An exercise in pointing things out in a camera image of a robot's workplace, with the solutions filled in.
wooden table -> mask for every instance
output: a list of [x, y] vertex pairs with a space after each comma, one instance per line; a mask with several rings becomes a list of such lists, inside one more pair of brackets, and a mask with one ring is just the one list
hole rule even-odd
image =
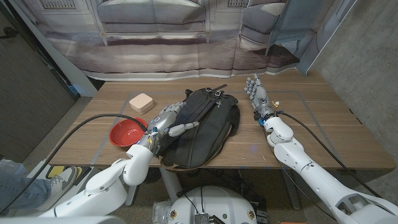
[[[215, 88], [235, 96], [241, 110], [241, 122], [235, 136], [228, 139], [220, 155], [204, 167], [280, 169], [267, 146], [261, 127], [253, 119], [253, 108], [243, 91], [247, 76], [231, 78], [186, 78], [164, 82], [106, 82], [79, 115], [71, 128], [101, 113], [122, 113], [148, 122], [159, 111], [185, 99], [185, 89]], [[271, 100], [279, 101], [280, 110], [305, 123], [336, 156], [351, 169], [393, 169], [394, 161], [369, 131], [349, 112], [349, 108], [315, 71], [308, 78], [296, 70], [278, 75], [261, 75]], [[151, 96], [155, 107], [144, 115], [136, 113], [128, 101], [140, 93]], [[281, 118], [294, 130], [294, 136], [307, 154], [326, 169], [340, 166], [299, 124], [288, 117]], [[119, 158], [127, 158], [127, 149], [116, 147], [108, 140], [108, 131], [119, 118], [99, 118], [80, 128], [51, 160], [53, 165], [109, 166]], [[154, 158], [152, 167], [159, 167]]]

jeans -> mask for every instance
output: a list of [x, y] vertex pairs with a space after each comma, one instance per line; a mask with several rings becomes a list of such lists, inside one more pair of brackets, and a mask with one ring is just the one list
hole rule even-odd
[[[0, 209], [6, 206], [30, 178], [19, 177], [0, 170]], [[48, 180], [36, 179], [9, 209], [35, 208], [42, 205], [51, 194], [51, 183]]]

table leg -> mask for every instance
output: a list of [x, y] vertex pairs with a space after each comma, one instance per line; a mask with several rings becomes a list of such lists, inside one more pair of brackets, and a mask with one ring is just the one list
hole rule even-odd
[[169, 172], [164, 168], [159, 169], [160, 173], [162, 173], [163, 182], [166, 186], [167, 193], [169, 193], [170, 200], [174, 203], [178, 199], [177, 193], [182, 191], [178, 177], [175, 173]]
[[287, 176], [288, 174], [293, 179], [292, 171], [290, 169], [286, 169], [287, 174], [283, 170], [280, 171], [282, 173], [282, 177], [284, 178], [287, 194], [289, 196], [292, 207], [294, 210], [298, 211], [301, 209], [301, 205], [299, 196], [297, 195], [297, 188], [292, 180]]
[[138, 186], [130, 186], [129, 192], [127, 193], [126, 206], [130, 207], [134, 203], [137, 191]]

beige box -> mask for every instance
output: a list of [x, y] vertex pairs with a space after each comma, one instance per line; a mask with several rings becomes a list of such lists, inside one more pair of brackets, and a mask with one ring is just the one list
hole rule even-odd
[[130, 106], [139, 114], [144, 114], [155, 106], [155, 102], [150, 96], [141, 93], [130, 100]]

person's leg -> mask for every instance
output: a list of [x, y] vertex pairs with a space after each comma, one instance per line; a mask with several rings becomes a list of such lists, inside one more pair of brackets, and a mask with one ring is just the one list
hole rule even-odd
[[[25, 192], [8, 208], [36, 208], [40, 212], [50, 209], [57, 200], [73, 185], [77, 168], [69, 167], [50, 180], [36, 179]], [[8, 204], [30, 178], [18, 177], [0, 170], [0, 206]]]
[[[30, 178], [22, 178], [0, 170], [0, 208], [11, 201]], [[9, 209], [35, 208], [42, 205], [50, 196], [51, 184], [48, 180], [36, 179]]]

